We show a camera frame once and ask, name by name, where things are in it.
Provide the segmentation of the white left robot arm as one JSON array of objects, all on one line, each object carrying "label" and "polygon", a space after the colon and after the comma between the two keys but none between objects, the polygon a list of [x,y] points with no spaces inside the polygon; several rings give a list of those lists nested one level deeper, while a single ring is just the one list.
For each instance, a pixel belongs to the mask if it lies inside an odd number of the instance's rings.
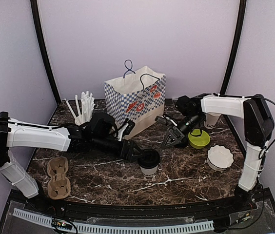
[{"label": "white left robot arm", "polygon": [[127,120],[119,129],[115,119],[107,113],[94,113],[89,122],[81,125],[37,125],[18,121],[10,118],[7,112],[1,112],[0,173],[26,198],[31,199],[33,207],[45,213],[50,209],[50,201],[42,195],[37,181],[16,161],[10,148],[44,148],[68,153],[97,150],[135,161],[145,155],[144,151],[134,141],[123,139],[134,125]]}]

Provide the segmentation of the black coffee cup lid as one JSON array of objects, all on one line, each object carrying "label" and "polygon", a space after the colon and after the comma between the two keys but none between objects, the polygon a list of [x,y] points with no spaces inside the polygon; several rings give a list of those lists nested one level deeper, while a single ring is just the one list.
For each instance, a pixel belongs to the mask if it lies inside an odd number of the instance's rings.
[{"label": "black coffee cup lid", "polygon": [[145,149],[142,157],[137,160],[140,167],[145,169],[151,169],[159,165],[160,155],[158,151],[154,149]]}]

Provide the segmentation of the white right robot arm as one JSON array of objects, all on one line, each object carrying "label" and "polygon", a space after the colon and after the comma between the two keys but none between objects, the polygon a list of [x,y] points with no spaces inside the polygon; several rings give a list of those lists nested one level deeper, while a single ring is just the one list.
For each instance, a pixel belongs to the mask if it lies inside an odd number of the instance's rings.
[{"label": "white right robot arm", "polygon": [[241,177],[235,188],[235,196],[230,201],[230,207],[234,211],[242,211],[249,204],[250,193],[263,170],[265,152],[275,127],[263,95],[239,97],[201,94],[192,98],[181,96],[176,102],[176,108],[184,118],[167,130],[161,145],[163,149],[180,144],[188,145],[188,134],[206,120],[208,114],[234,116],[244,120],[246,156]]}]

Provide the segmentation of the white paper coffee cup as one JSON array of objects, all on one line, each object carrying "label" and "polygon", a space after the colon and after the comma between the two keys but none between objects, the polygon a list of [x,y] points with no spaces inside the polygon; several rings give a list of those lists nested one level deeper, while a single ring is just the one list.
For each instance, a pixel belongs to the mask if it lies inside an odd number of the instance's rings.
[{"label": "white paper coffee cup", "polygon": [[140,166],[141,172],[146,178],[154,177],[157,173],[157,168],[158,168],[158,166],[154,166],[152,168],[145,168],[145,167]]}]

